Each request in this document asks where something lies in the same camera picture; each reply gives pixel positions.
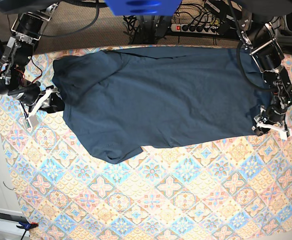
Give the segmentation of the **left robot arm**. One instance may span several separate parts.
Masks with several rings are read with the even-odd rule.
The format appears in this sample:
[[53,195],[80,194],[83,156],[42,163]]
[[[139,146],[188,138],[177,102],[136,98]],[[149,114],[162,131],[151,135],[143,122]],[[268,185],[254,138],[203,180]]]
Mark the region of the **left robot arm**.
[[[282,64],[285,56],[271,21],[292,13],[292,0],[238,0],[236,3],[242,7],[241,19],[237,19],[232,2],[228,2],[240,39],[236,50],[239,70],[249,85],[272,94],[270,105],[261,106],[260,113],[254,117],[252,130],[257,136],[274,130],[281,139],[287,140],[292,135],[286,123],[286,113],[292,106],[292,83]],[[241,48],[249,51],[268,88],[248,79],[241,63]]]

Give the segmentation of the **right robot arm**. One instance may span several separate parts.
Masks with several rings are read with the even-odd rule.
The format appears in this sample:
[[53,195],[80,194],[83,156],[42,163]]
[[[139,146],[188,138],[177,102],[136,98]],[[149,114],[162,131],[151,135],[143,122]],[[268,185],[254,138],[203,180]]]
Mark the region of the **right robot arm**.
[[0,0],[0,10],[16,14],[11,37],[0,41],[0,95],[19,101],[25,117],[44,111],[48,114],[64,111],[65,104],[54,86],[41,89],[36,77],[27,80],[25,67],[32,56],[47,24],[58,7],[50,0]]

